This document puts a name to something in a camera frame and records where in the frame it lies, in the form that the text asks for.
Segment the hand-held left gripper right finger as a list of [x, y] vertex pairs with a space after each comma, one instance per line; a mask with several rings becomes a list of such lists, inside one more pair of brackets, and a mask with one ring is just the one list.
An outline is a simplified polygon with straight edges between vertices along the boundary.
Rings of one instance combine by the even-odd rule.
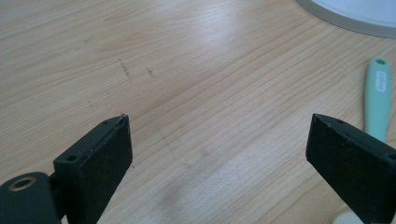
[[396, 149], [340, 119], [315, 114], [305, 156], [364, 224], [391, 223]]

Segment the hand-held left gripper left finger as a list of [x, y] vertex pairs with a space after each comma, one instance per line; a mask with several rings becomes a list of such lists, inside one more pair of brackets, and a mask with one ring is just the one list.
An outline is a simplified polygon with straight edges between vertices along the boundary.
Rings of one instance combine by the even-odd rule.
[[133, 161], [129, 117], [100, 122], [53, 162], [69, 224], [96, 224]]

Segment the white round plate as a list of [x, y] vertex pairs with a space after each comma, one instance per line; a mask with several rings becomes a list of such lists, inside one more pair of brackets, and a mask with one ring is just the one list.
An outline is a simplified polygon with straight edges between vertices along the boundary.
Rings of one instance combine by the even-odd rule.
[[296, 0], [306, 11], [353, 32], [396, 39], [396, 0]]

